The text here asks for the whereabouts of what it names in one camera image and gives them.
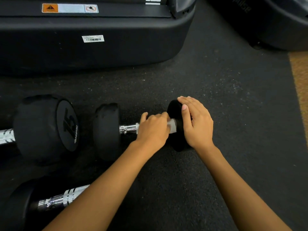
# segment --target small dumbbell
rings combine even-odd
[[[182,104],[177,100],[170,102],[167,113],[171,120],[168,142],[176,151],[189,147],[183,131]],[[120,125],[120,109],[118,104],[102,104],[95,111],[93,121],[93,138],[99,156],[106,161],[115,161],[119,155],[121,134],[138,134],[139,123]]]
[[[58,179],[43,177],[27,181],[18,186],[2,206],[1,230],[33,230],[35,229],[34,226],[38,226],[39,228],[36,227],[36,229],[41,230],[50,221],[47,223],[43,221],[42,224],[38,224],[40,223],[38,221],[40,214],[54,211],[57,215],[61,209],[73,202],[89,186],[63,190],[62,194],[42,198],[44,194],[49,193],[50,184],[55,182],[58,182]]]
[[[76,150],[78,127],[67,99],[49,94],[27,97],[17,107],[13,129],[0,131],[0,145],[16,142],[24,158],[49,165]]]

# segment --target rubber gym flooring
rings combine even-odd
[[[0,127],[9,128],[23,97],[56,93],[73,103],[80,147],[70,163],[36,167],[2,146],[1,203],[22,182],[57,175],[83,185],[107,167],[95,155],[91,119],[117,102],[122,122],[156,114],[180,95],[199,99],[214,120],[214,143],[243,179],[293,230],[308,229],[307,82],[305,53],[255,50],[206,2],[173,59],[129,68],[34,78],[0,78]],[[123,138],[123,148],[133,140]],[[161,149],[143,167],[110,230],[236,230],[211,175],[193,150]]]

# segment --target orange warning label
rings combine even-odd
[[[43,3],[43,13],[59,13],[58,4]]]

